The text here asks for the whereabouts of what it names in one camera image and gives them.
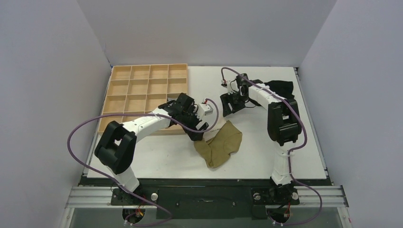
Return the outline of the olive and cream underwear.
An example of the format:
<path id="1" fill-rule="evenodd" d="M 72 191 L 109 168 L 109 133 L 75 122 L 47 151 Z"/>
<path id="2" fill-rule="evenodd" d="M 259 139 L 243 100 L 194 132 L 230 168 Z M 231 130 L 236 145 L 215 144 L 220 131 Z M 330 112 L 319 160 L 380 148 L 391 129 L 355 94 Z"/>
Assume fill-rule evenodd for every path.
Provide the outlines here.
<path id="1" fill-rule="evenodd" d="M 239 151 L 242 137 L 242 132 L 231 121 L 226 121 L 213 138 L 195 141 L 193 145 L 207 167 L 216 169 L 227 162 L 232 153 Z"/>

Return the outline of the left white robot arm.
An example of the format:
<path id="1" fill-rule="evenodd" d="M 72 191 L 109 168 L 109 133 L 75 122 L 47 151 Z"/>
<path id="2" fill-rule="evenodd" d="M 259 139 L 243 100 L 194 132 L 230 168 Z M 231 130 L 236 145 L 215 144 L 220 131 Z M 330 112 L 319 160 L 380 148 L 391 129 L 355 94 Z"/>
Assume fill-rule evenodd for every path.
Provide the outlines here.
<path id="1" fill-rule="evenodd" d="M 136 144 L 154 132 L 173 125 L 181 126 L 191 141 L 200 141 L 211 128 L 205 117 L 217 109 L 210 99 L 197 104 L 187 94 L 180 93 L 176 99 L 158 105 L 142 117 L 123 123 L 111 121 L 95 148 L 95 156 L 112 172 L 124 191 L 123 198 L 129 204 L 136 204 L 142 197 L 142 191 L 138 188 L 140 182 L 131 168 Z"/>

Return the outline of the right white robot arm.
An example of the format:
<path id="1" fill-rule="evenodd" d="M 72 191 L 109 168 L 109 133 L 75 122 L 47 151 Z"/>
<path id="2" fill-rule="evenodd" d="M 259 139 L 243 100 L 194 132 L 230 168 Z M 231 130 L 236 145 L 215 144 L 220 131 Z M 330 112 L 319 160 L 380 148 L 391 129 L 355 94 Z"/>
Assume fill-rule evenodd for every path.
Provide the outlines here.
<path id="1" fill-rule="evenodd" d="M 236 76 L 237 88 L 230 81 L 221 80 L 221 86 L 227 92 L 220 96 L 223 116 L 226 117 L 246 108 L 247 102 L 252 102 L 267 111 L 267 131 L 272 141 L 278 145 L 275 149 L 274 168 L 271 179 L 276 184 L 268 190 L 269 199 L 280 203 L 287 197 L 287 190 L 282 185 L 292 182 L 290 168 L 291 153 L 289 149 L 295 146 L 298 135 L 302 132 L 299 110 L 296 100 L 285 99 L 259 80 L 248 81 L 247 74 Z"/>

